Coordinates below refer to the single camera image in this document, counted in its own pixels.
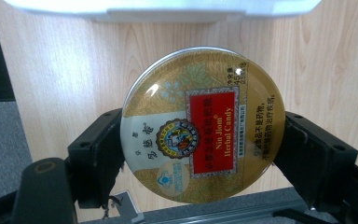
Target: candy tin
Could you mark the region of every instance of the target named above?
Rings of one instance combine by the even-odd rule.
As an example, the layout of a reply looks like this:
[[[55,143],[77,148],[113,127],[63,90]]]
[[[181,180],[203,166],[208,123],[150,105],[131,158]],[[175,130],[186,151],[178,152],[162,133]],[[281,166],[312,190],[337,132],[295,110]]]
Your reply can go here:
[[[226,49],[182,49],[151,65],[123,106],[121,144],[133,174],[182,203],[225,199],[271,165],[282,97],[258,65]]]

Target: logo emblem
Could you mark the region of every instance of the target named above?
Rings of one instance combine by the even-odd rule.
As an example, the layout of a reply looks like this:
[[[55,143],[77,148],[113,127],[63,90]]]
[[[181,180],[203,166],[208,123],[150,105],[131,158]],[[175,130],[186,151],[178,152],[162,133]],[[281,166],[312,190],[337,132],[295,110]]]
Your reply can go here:
[[[157,145],[171,159],[188,157],[199,145],[197,129],[186,119],[174,119],[165,123],[157,133]]]

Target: wood grain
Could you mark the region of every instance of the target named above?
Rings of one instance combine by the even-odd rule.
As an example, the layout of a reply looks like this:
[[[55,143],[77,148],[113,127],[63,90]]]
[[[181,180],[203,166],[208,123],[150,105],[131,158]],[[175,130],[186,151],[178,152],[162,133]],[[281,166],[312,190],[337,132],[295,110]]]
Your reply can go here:
[[[322,1],[295,18],[205,24],[84,21],[28,14],[0,1],[0,42],[34,161],[65,158],[99,115],[122,107],[147,66],[193,46],[231,49],[258,63],[286,110],[358,148],[358,1]],[[241,194],[288,186],[271,167]],[[179,205],[151,193],[128,168],[113,192],[124,189],[143,212]]]

